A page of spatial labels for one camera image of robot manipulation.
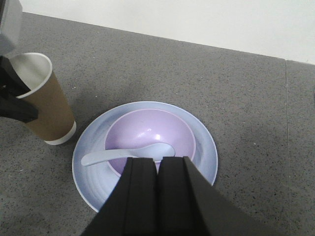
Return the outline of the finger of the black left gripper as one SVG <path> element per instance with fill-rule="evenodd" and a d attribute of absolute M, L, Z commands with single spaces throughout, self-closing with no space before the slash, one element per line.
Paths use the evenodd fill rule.
<path fill-rule="evenodd" d="M 38 110 L 8 92 L 0 93 L 0 116 L 28 123 L 38 118 Z"/>

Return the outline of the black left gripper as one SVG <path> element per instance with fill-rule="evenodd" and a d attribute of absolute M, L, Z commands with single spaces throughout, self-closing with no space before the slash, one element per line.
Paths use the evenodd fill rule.
<path fill-rule="evenodd" d="M 18 44 L 23 8 L 19 0 L 0 1 L 0 55 L 11 52 Z M 7 57 L 0 58 L 0 87 L 14 96 L 30 91 Z"/>

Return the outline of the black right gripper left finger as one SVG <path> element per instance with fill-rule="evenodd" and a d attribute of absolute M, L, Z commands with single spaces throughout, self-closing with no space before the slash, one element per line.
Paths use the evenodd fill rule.
<path fill-rule="evenodd" d="M 114 190 L 84 236 L 155 236 L 157 170 L 151 158 L 128 158 Z"/>

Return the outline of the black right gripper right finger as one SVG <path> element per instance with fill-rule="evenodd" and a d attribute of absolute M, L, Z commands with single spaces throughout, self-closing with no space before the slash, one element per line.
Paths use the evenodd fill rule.
<path fill-rule="evenodd" d="M 161 236 L 274 236 L 276 232 L 218 193 L 187 157 L 165 157 L 158 171 Z"/>

